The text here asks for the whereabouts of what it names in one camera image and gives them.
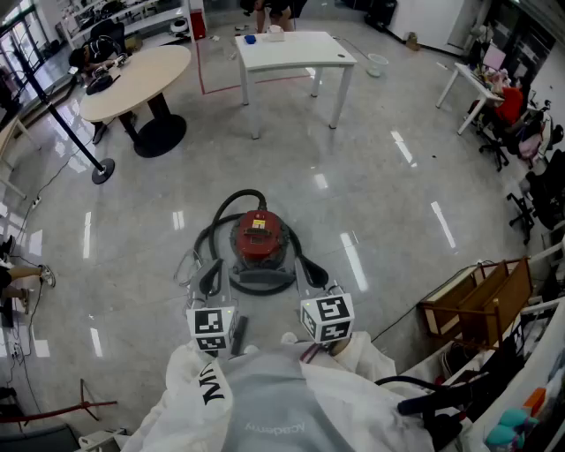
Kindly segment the red cabinet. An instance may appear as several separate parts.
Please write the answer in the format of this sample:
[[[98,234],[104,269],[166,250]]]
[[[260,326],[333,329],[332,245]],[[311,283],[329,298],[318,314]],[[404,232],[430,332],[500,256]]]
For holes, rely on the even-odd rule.
[[[195,41],[207,37],[207,22],[203,9],[191,10],[192,34]]]

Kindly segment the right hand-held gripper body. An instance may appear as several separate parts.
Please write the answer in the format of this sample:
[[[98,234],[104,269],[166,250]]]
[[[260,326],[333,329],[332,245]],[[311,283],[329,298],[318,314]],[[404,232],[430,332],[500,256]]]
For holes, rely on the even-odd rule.
[[[350,338],[355,314],[351,295],[341,285],[328,290],[302,289],[299,295],[299,319],[315,343]]]

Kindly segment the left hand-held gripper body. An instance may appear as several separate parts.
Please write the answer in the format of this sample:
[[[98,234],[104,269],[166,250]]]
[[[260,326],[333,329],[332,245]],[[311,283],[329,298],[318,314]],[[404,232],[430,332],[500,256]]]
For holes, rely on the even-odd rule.
[[[226,355],[237,329],[237,304],[230,292],[205,297],[194,291],[185,309],[191,338],[202,352]]]

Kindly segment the person's torso in white jacket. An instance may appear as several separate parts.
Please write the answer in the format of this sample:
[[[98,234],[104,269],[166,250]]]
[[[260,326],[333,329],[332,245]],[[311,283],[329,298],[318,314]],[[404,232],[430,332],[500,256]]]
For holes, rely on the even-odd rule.
[[[122,452],[437,452],[420,416],[397,406],[418,388],[372,382],[310,344],[218,358],[166,388]]]

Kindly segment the red vacuum cleaner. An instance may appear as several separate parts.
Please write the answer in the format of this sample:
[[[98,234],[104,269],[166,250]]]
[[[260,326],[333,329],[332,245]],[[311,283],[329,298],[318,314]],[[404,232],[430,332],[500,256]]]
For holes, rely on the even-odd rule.
[[[230,232],[235,264],[232,286],[254,296],[273,296],[295,281],[290,259],[302,253],[296,233],[276,214],[252,210],[240,215]]]

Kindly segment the white office desk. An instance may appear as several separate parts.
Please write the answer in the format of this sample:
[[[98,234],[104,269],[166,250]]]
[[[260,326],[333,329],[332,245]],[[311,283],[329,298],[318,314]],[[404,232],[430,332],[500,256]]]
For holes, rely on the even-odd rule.
[[[474,87],[474,89],[478,93],[477,103],[475,107],[471,110],[471,113],[468,114],[468,116],[464,119],[462,125],[457,130],[457,134],[461,135],[488,102],[502,103],[504,99],[494,94],[485,84],[481,83],[467,65],[455,63],[455,69],[453,70],[447,85],[443,89],[441,96],[435,104],[435,107],[437,109],[441,107],[458,77],[464,78],[472,87]]]

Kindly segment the round beige table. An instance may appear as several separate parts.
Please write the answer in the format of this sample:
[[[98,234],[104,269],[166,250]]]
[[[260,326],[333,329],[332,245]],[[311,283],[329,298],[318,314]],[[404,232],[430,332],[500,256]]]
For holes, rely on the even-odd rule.
[[[136,154],[143,158],[167,154],[182,141],[187,124],[183,117],[170,112],[163,92],[188,68],[191,57],[191,51],[180,45],[141,50],[122,67],[110,70],[110,87],[83,97],[80,116],[90,123],[119,119]],[[136,129],[130,115],[144,104],[154,118]]]

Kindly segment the black office chair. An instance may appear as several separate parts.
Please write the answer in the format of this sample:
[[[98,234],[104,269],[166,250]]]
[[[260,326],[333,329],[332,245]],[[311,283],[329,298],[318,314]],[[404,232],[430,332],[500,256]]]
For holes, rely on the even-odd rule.
[[[527,118],[530,112],[526,110],[516,122],[507,124],[500,119],[492,110],[488,110],[482,119],[482,127],[479,133],[487,139],[488,143],[479,148],[479,152],[492,150],[496,158],[497,170],[501,171],[503,166],[509,165],[509,159],[503,149],[512,155],[520,155],[520,144],[524,141]]]
[[[529,171],[525,176],[527,190],[520,198],[509,193],[507,200],[512,200],[520,214],[511,219],[508,225],[516,222],[524,224],[524,245],[531,239],[531,230],[535,225],[534,219],[549,230],[560,221],[565,221],[565,152],[557,149],[552,159],[540,175]]]

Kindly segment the teal soft item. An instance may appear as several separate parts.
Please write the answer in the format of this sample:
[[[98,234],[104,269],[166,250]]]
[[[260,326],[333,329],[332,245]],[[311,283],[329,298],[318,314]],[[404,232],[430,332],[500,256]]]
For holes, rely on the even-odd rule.
[[[508,409],[487,435],[485,444],[491,452],[521,452],[527,436],[538,424],[527,411]]]

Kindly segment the person's right forearm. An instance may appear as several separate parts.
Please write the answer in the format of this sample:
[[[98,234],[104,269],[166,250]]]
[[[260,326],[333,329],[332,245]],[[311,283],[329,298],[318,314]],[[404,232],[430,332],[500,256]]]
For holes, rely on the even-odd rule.
[[[349,372],[375,382],[397,376],[396,363],[373,344],[366,331],[353,332],[332,350],[334,360]]]

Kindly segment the brown wooden rack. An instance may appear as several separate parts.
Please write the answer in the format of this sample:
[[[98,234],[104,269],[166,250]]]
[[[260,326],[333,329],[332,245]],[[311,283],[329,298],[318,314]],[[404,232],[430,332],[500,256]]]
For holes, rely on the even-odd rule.
[[[431,337],[496,350],[526,307],[533,286],[529,260],[467,267],[418,303]]]

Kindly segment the white bucket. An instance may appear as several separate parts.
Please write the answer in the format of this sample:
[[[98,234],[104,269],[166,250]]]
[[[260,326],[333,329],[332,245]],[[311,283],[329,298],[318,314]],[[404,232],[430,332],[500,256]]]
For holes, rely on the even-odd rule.
[[[384,56],[373,53],[367,55],[367,60],[369,65],[366,68],[366,72],[372,78],[381,77],[389,64],[389,61]]]

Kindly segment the black equipment case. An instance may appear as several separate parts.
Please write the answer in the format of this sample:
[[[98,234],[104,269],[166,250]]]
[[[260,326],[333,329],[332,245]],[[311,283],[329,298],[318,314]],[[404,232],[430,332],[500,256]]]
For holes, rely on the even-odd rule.
[[[392,21],[396,6],[397,0],[372,0],[365,15],[365,23],[384,32]]]

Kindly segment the black coat stand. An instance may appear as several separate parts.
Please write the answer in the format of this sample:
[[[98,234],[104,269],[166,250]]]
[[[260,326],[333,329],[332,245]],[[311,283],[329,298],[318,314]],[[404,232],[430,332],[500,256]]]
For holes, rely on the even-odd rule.
[[[77,146],[78,150],[93,164],[92,182],[95,185],[101,185],[106,182],[114,172],[115,162],[111,158],[102,159],[100,162],[88,151],[86,145],[73,132],[72,128],[67,124],[63,117],[58,113],[57,108],[42,89],[40,83],[34,76],[30,64],[24,58],[22,52],[18,49],[12,51],[13,55],[18,59],[19,64],[26,76],[27,82],[32,86],[41,103],[46,107],[50,115],[56,120],[61,128],[67,133],[68,137]]]

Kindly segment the pink bag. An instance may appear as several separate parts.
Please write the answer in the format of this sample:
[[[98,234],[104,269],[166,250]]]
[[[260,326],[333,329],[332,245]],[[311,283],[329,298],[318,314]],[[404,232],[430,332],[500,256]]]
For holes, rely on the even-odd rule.
[[[539,147],[542,143],[542,133],[533,133],[529,138],[521,140],[518,145],[519,157],[522,160],[533,159],[539,151]]]

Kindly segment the white metal shelving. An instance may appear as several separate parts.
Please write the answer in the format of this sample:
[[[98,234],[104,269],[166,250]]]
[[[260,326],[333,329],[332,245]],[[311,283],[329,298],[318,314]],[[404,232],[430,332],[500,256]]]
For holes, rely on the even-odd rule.
[[[123,428],[100,430],[79,437],[79,449],[76,452],[122,452],[129,438]]]
[[[403,415],[419,415],[443,452],[491,452],[487,435],[508,409],[545,416],[565,390],[565,297],[524,308],[503,334],[501,349],[479,352],[443,386],[431,382],[433,354],[398,381],[429,389],[429,394],[398,404]],[[535,427],[524,446],[551,450],[565,433]]]

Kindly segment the red metal stand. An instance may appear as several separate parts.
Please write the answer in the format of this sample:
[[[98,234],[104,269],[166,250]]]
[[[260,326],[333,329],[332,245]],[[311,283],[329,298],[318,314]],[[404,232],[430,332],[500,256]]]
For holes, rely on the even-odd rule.
[[[31,422],[44,420],[48,418],[56,418],[61,417],[63,415],[73,413],[75,411],[84,411],[87,413],[95,421],[99,422],[99,417],[94,413],[94,409],[98,409],[101,407],[113,406],[118,405],[117,400],[111,401],[91,401],[87,399],[87,383],[84,379],[79,380],[79,401],[74,405],[70,405],[61,409],[53,410],[53,411],[42,411],[37,412],[35,414],[16,414],[14,409],[9,409],[9,413],[5,414],[1,412],[1,408],[5,408],[5,405],[0,404],[0,425],[1,424],[18,424],[22,426],[26,426]]]

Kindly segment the white rectangular table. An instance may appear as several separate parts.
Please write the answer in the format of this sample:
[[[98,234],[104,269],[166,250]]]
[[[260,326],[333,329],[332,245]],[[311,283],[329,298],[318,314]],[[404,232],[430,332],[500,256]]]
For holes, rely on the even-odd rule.
[[[256,76],[263,72],[313,68],[315,75],[311,96],[317,97],[323,70],[343,71],[335,106],[328,127],[336,129],[346,100],[357,60],[326,32],[289,32],[281,41],[271,41],[269,34],[256,34],[249,43],[244,36],[235,38],[243,104],[248,108],[253,139],[260,137],[258,102],[255,95]]]

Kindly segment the beige rectangular table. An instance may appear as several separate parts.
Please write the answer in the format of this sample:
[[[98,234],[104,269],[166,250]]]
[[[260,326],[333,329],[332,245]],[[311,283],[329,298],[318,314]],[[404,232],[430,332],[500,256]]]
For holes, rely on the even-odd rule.
[[[12,190],[21,199],[25,200],[27,198],[27,195],[10,181],[10,175],[14,171],[14,166],[8,161],[8,151],[17,133],[25,136],[37,151],[41,151],[41,145],[34,139],[30,131],[23,125],[23,123],[19,119],[19,116],[16,115],[0,131],[0,184],[2,184],[7,189]]]

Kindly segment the person's left forearm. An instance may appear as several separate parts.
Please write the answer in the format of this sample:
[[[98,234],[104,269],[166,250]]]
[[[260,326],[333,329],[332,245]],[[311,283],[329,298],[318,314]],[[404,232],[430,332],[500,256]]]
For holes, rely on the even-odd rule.
[[[165,374],[166,389],[175,394],[180,388],[194,380],[204,367],[215,360],[210,354],[200,350],[196,340],[180,345],[169,359]]]

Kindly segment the white storage shelf unit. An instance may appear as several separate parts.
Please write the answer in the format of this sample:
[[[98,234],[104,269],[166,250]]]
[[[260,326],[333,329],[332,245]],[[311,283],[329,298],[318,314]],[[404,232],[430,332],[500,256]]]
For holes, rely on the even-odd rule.
[[[189,22],[190,14],[202,8],[201,0],[72,0],[63,10],[61,27],[75,49],[104,20],[122,23],[125,35],[130,35],[176,19]]]

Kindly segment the black bag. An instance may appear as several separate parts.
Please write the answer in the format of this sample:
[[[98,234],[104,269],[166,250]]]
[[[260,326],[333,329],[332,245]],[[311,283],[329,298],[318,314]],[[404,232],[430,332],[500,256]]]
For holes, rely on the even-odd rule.
[[[100,77],[93,79],[87,86],[87,95],[94,95],[105,91],[106,89],[111,87],[118,78],[119,76],[114,79],[109,73],[106,73]]]

